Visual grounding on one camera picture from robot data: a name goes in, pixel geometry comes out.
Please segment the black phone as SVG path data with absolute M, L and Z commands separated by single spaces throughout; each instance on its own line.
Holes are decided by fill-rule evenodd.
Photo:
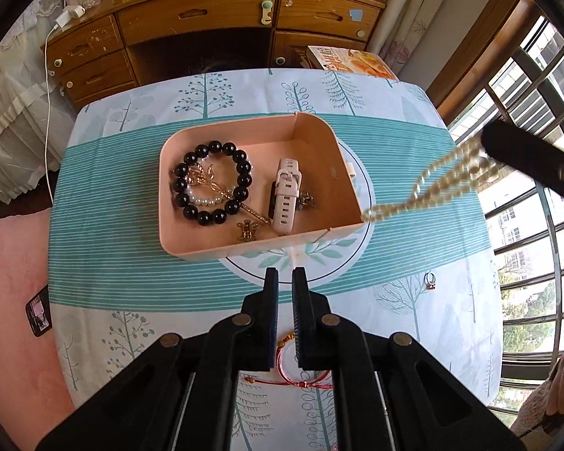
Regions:
M 46 285 L 33 295 L 25 305 L 25 313 L 32 334 L 40 337 L 52 327 L 52 314 L 50 313 L 49 287 Z

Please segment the lace covered piano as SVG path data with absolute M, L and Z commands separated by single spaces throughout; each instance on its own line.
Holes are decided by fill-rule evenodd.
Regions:
M 41 47 L 63 0 L 33 0 L 0 43 L 0 201 L 36 188 L 60 168 L 76 112 L 46 77 Z

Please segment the gold rose brooch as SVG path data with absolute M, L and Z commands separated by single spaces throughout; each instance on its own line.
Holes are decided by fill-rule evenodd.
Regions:
M 206 169 L 203 168 L 202 165 L 196 164 L 189 166 L 187 181 L 189 185 L 206 185 L 209 189 L 214 191 L 216 194 L 220 194 L 223 198 L 227 198 L 227 200 L 229 201 L 237 201 L 239 208 L 241 208 L 245 213 L 251 215 L 253 218 L 257 219 L 259 222 L 262 222 L 262 224 L 272 224 L 272 221 L 268 217 L 262 215 L 252 207 L 249 207 L 249 205 L 246 205 L 244 201 L 237 200 L 233 194 L 227 191 L 227 189 L 222 188 L 220 184 L 217 184 L 216 181 L 213 181 L 211 174 L 209 174 L 209 172 L 206 171 Z

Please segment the tree print tablecloth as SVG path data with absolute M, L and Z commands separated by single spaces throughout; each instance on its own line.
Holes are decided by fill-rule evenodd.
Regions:
M 269 267 L 280 275 L 278 333 L 292 328 L 290 274 L 362 330 L 402 331 L 483 403 L 500 380 L 501 310 L 475 194 L 402 213 L 347 237 L 187 263 L 161 247 L 160 150 L 210 122 L 305 112 L 325 119 L 355 168 L 363 208 L 404 201 L 418 174 L 453 146 L 418 86 L 298 69 L 210 72 L 84 106 L 50 218 L 50 308 L 64 380 L 80 405 L 156 338 L 209 329 L 240 309 Z

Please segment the wooden desk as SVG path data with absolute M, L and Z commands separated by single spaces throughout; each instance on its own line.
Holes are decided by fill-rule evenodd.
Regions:
M 138 86 L 228 69 L 287 67 L 299 48 L 362 50 L 383 0 L 102 0 L 47 40 L 76 108 Z

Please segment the pastry magazine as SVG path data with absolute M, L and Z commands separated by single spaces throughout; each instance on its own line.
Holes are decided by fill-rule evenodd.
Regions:
M 306 47 L 306 58 L 316 68 L 328 71 L 366 74 L 397 80 L 397 76 L 377 54 L 358 49 L 327 46 Z

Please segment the pink smart watch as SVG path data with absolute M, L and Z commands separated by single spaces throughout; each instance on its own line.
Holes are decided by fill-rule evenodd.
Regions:
M 291 233 L 301 186 L 302 173 L 298 161 L 282 158 L 271 186 L 268 213 L 271 227 L 277 234 Z

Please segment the pink blanket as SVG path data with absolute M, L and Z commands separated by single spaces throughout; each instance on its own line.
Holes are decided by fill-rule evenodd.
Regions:
M 54 333 L 33 335 L 25 306 L 47 286 L 50 210 L 0 219 L 0 424 L 21 450 L 74 410 Z

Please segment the window frame with grille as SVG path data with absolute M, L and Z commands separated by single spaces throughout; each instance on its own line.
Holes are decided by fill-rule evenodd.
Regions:
M 503 119 L 564 151 L 564 37 L 533 0 L 489 0 L 428 90 L 457 142 Z M 503 313 L 499 390 L 506 425 L 564 353 L 564 200 L 501 170 L 478 191 Z

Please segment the pink jewelry box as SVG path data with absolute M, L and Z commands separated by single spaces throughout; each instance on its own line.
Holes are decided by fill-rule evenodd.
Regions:
M 186 219 L 175 204 L 172 189 L 174 167 L 197 145 L 213 139 L 233 142 L 246 152 L 252 164 L 249 208 L 266 215 L 271 185 L 285 158 L 295 159 L 302 173 L 302 189 L 315 199 L 310 208 L 296 213 L 292 231 L 277 234 L 261 225 L 256 240 L 240 239 L 241 212 L 222 225 L 200 226 Z M 252 251 L 344 237 L 362 227 L 362 209 L 331 126 L 305 113 L 212 122 L 179 130 L 160 153 L 159 237 L 164 250 L 186 261 L 240 256 Z

